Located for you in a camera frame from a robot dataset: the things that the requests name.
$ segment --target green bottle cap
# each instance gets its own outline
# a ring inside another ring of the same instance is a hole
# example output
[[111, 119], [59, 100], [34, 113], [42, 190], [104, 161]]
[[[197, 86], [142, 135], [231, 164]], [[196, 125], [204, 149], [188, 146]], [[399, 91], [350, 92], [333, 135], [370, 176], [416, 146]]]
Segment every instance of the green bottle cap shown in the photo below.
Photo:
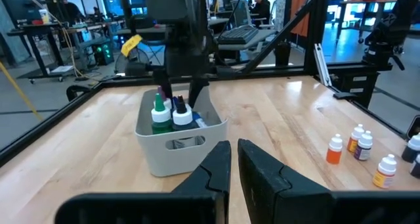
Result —
[[159, 93], [156, 93], [155, 96], [155, 110], [156, 112], [163, 112], [165, 110], [165, 105], [163, 105], [163, 100]]

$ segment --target wooden tabletop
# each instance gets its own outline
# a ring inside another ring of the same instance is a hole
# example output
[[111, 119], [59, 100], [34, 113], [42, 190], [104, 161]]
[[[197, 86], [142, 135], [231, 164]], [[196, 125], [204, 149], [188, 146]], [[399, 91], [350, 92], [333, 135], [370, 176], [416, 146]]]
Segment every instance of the wooden tabletop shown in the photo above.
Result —
[[[154, 87], [103, 89], [0, 168], [2, 223], [53, 223], [59, 205], [85, 192], [169, 192], [188, 174], [150, 175], [134, 134], [143, 92]], [[332, 190], [379, 190], [378, 162], [397, 155], [394, 190], [419, 190], [401, 155], [405, 142], [310, 77], [212, 82], [211, 98], [228, 118], [232, 145], [230, 222], [249, 223], [240, 185], [237, 142], [249, 139], [283, 163]], [[339, 165], [325, 161], [330, 138], [347, 140], [362, 123], [372, 131], [370, 160], [347, 151]]]

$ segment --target gray plastic bin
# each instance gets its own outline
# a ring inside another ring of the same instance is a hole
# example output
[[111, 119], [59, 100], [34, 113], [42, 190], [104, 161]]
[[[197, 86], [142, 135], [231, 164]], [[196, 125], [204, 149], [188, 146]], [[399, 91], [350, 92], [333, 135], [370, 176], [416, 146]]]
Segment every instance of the gray plastic bin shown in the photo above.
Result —
[[[188, 86], [173, 87], [174, 95], [182, 90], [188, 90]], [[219, 141], [226, 140], [227, 120], [222, 121], [211, 103], [209, 88], [205, 87], [198, 96], [194, 111], [201, 115], [208, 127], [153, 135], [150, 111], [157, 92], [149, 90], [143, 94], [135, 131], [150, 173], [163, 177], [194, 171]], [[173, 140], [199, 136], [204, 138], [202, 145], [173, 149]]]

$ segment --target keyboard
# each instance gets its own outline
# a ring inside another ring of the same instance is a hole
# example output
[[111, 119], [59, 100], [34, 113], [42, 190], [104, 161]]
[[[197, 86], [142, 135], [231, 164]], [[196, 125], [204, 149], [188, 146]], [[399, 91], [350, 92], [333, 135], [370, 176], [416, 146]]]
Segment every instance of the keyboard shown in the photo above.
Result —
[[224, 32], [219, 38], [219, 44], [245, 45], [258, 33], [258, 29], [252, 26], [240, 26]]

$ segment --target white bottle cap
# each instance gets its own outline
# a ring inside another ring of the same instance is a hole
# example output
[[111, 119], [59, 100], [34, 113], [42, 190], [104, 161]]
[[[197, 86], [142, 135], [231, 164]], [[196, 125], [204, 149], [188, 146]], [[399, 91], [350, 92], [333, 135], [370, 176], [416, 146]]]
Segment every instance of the white bottle cap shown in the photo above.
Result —
[[416, 151], [420, 151], [420, 133], [418, 135], [414, 135], [409, 141], [407, 146], [411, 149]]
[[157, 112], [155, 108], [152, 109], [152, 120], [156, 123], [167, 122], [171, 119], [171, 111], [165, 107], [165, 110]]
[[365, 130], [363, 129], [362, 124], [358, 124], [357, 127], [354, 128], [352, 137], [360, 138], [363, 133], [365, 133]]
[[382, 158], [382, 161], [378, 165], [378, 170], [385, 175], [394, 175], [396, 171], [395, 156], [388, 154], [388, 156]]
[[173, 123], [175, 125], [188, 125], [189, 123], [192, 122], [192, 111], [188, 110], [183, 113], [183, 114], [179, 114], [176, 110], [173, 111]]
[[341, 139], [341, 135], [336, 134], [331, 138], [331, 141], [329, 142], [329, 149], [334, 152], [340, 152], [341, 149], [343, 149], [343, 140]]
[[373, 144], [373, 137], [370, 131], [366, 131], [359, 139], [358, 145], [362, 148], [371, 148]]
[[172, 109], [172, 101], [171, 101], [171, 99], [166, 98], [166, 101], [165, 101], [165, 102], [163, 102], [163, 105], [164, 105], [166, 108]]

